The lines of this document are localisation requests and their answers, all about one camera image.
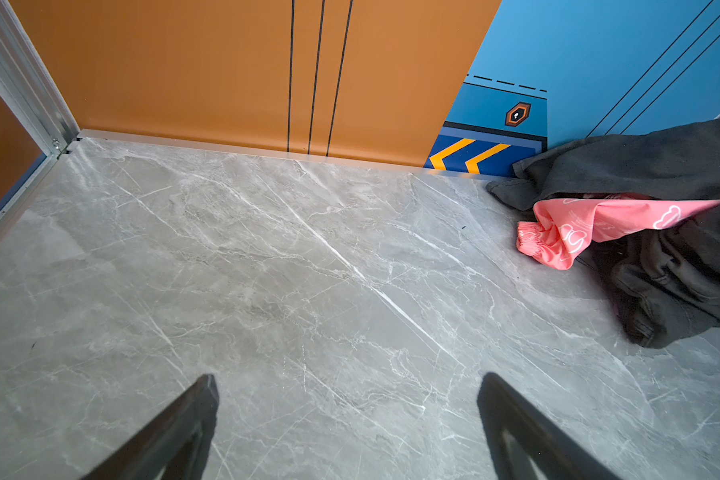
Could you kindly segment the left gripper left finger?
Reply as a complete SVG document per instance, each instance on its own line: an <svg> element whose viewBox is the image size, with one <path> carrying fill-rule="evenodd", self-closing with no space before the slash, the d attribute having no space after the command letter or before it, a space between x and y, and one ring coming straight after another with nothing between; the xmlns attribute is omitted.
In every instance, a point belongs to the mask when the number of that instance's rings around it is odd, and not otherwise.
<svg viewBox="0 0 720 480"><path fill-rule="evenodd" d="M200 479L217 425L215 377L203 374L87 479Z"/></svg>

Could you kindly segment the pink patterned cloth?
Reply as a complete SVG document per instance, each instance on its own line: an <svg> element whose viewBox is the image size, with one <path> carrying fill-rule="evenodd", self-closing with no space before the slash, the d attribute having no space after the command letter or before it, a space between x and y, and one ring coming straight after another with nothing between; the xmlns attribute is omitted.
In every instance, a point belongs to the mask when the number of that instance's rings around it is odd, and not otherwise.
<svg viewBox="0 0 720 480"><path fill-rule="evenodd" d="M557 270L568 270L593 243L644 230L664 230L720 205L720 200L655 200L612 195L606 198L542 200L535 219L517 225L517 250Z"/></svg>

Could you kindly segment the left aluminium corner post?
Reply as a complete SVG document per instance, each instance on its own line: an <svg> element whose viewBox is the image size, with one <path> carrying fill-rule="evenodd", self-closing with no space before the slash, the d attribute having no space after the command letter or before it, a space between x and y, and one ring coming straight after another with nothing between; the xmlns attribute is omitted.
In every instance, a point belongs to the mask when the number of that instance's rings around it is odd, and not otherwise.
<svg viewBox="0 0 720 480"><path fill-rule="evenodd" d="M48 157L80 128L9 2L0 0L0 97Z"/></svg>

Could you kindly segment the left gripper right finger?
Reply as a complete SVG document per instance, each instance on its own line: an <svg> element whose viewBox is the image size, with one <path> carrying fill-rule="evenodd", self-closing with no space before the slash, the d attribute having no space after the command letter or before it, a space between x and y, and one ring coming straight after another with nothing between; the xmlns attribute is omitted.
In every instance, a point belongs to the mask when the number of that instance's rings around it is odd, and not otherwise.
<svg viewBox="0 0 720 480"><path fill-rule="evenodd" d="M477 406L499 479L617 477L500 375L483 377Z"/></svg>

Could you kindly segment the dark grey cloth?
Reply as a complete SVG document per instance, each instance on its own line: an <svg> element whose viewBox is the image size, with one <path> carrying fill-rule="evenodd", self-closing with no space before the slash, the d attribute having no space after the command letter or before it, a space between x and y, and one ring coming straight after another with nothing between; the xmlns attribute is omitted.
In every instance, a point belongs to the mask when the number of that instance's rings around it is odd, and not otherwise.
<svg viewBox="0 0 720 480"><path fill-rule="evenodd" d="M529 221L535 203L549 199L720 200L720 119L578 140L512 169L512 179L486 189L531 212ZM720 205L668 229L593 243L581 254L601 275L631 342L660 349L720 327Z"/></svg>

